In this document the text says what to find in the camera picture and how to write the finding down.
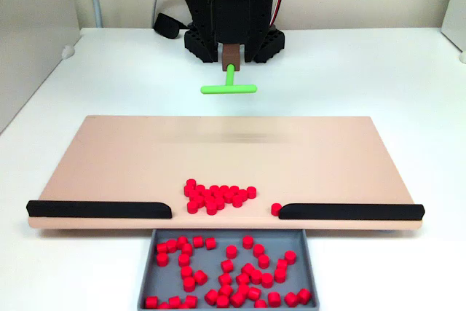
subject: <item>pink wooden board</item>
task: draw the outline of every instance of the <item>pink wooden board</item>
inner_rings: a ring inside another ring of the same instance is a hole
[[[183,185],[255,186],[187,213]],[[165,202],[172,219],[29,218],[37,228],[417,229],[421,221],[279,220],[274,202],[413,204],[369,117],[89,116],[40,200]]]

